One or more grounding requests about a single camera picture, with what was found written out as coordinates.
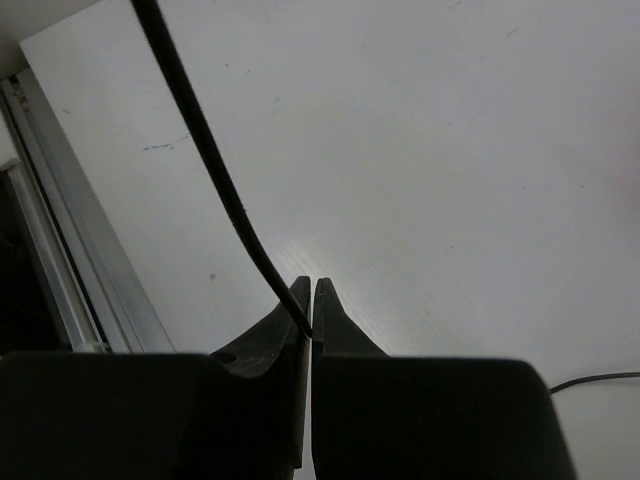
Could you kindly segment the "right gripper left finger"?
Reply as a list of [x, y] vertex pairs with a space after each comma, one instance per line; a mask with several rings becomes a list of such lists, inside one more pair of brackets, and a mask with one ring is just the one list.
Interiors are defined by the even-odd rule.
[[210, 354], [1, 362], [5, 479], [289, 479], [309, 341], [283, 306]]

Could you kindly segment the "aluminium front rail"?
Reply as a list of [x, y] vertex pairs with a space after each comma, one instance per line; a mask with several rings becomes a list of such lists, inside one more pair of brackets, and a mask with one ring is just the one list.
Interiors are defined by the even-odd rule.
[[63, 343], [91, 353], [174, 352], [30, 69], [1, 82], [1, 174]]

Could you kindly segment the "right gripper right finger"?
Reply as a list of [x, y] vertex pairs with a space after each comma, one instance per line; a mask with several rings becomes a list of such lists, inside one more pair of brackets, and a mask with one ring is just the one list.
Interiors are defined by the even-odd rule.
[[386, 354], [316, 286], [311, 449], [320, 479], [573, 479], [550, 394], [513, 359]]

